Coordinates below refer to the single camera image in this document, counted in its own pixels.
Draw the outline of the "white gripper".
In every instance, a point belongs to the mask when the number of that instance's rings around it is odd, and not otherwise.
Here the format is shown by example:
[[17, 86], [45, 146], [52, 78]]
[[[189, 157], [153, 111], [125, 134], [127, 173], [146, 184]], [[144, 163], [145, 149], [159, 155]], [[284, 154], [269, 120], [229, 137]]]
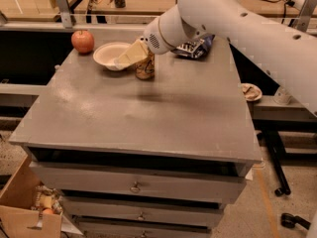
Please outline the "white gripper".
[[118, 69], [129, 67], [136, 62], [146, 59], [149, 54], [149, 49], [152, 53], [157, 55], [169, 52], [172, 48], [172, 44], [170, 43], [170, 30], [171, 27], [163, 17], [157, 17], [150, 22], [144, 30], [146, 43], [141, 39], [134, 41], [114, 59], [114, 65]]

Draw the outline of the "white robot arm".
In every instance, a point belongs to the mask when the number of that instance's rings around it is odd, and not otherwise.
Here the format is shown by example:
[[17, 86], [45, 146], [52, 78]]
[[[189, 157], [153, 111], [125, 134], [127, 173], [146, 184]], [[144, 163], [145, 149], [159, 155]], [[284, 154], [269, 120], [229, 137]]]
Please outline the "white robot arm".
[[177, 0], [114, 59], [118, 68], [205, 34], [228, 41], [311, 113], [317, 112], [317, 38], [255, 14], [237, 0]]

